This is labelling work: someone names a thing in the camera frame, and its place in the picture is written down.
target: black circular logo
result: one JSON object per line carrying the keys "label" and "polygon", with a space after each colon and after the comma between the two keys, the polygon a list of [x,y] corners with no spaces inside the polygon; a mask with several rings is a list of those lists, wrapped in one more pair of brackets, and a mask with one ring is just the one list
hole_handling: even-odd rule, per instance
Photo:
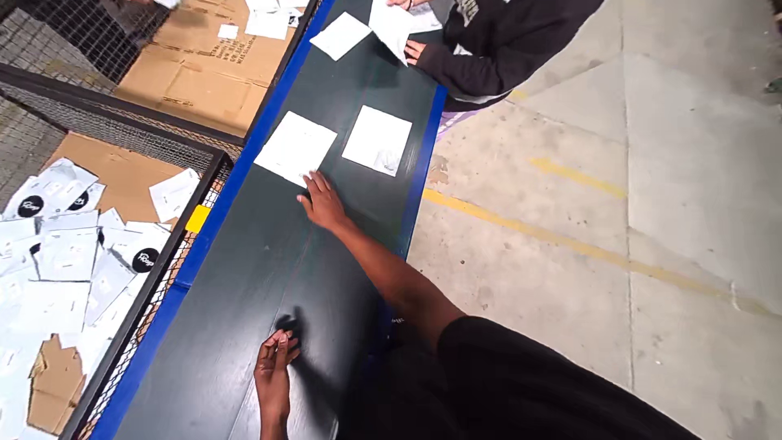
{"label": "black circular logo", "polygon": [[39,214],[43,207],[44,200],[41,199],[41,196],[29,196],[27,199],[22,200],[16,213],[24,218],[33,217]]}
{"label": "black circular logo", "polygon": [[76,201],[68,207],[68,211],[78,211],[82,209],[87,202],[90,201],[90,195],[87,191],[84,191]]}
{"label": "black circular logo", "polygon": [[152,270],[160,253],[151,247],[141,249],[135,257],[133,257],[133,270],[138,273],[145,273]]}

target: cardboard sheet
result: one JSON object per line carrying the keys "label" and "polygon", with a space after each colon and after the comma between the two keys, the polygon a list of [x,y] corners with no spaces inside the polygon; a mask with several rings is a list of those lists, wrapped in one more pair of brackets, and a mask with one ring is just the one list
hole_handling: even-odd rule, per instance
{"label": "cardboard sheet", "polygon": [[182,172],[176,165],[75,133],[65,136],[50,161],[60,157],[97,175],[106,185],[97,208],[106,212],[115,207],[124,221],[158,222],[149,187]]}
{"label": "cardboard sheet", "polygon": [[[244,136],[293,38],[246,34],[244,0],[184,0],[127,72],[121,99]],[[239,27],[236,39],[217,36]]]}
{"label": "cardboard sheet", "polygon": [[30,378],[27,423],[54,435],[61,434],[87,378],[81,373],[81,357],[76,348],[63,349],[59,337],[52,335],[41,345]]}

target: black shirt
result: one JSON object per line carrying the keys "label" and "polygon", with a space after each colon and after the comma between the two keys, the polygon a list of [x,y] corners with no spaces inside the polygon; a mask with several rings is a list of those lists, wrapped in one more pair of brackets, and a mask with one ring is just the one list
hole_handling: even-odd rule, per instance
{"label": "black shirt", "polygon": [[554,350],[467,316],[389,354],[340,420],[340,438],[664,438],[693,434]]}
{"label": "black shirt", "polygon": [[490,106],[564,49],[601,3],[457,0],[443,29],[445,44],[427,44],[416,66],[448,87],[446,111]]}

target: purple pants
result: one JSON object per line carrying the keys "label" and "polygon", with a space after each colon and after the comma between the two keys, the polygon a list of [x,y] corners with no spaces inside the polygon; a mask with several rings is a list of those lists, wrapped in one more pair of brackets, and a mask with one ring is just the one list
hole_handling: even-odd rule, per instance
{"label": "purple pants", "polygon": [[470,110],[470,111],[444,111],[442,115],[440,115],[440,125],[437,128],[437,139],[435,142],[439,141],[440,137],[445,134],[445,132],[448,131],[448,128],[451,128],[454,124],[458,122],[462,122],[463,120],[467,119],[468,117],[471,117],[472,115],[478,113],[480,110]]}

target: concrete floor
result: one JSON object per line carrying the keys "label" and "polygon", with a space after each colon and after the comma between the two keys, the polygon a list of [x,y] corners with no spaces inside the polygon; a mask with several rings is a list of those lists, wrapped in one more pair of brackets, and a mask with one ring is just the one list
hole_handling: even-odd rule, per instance
{"label": "concrete floor", "polygon": [[606,0],[436,145],[409,262],[702,438],[782,438],[781,48],[766,0]]}

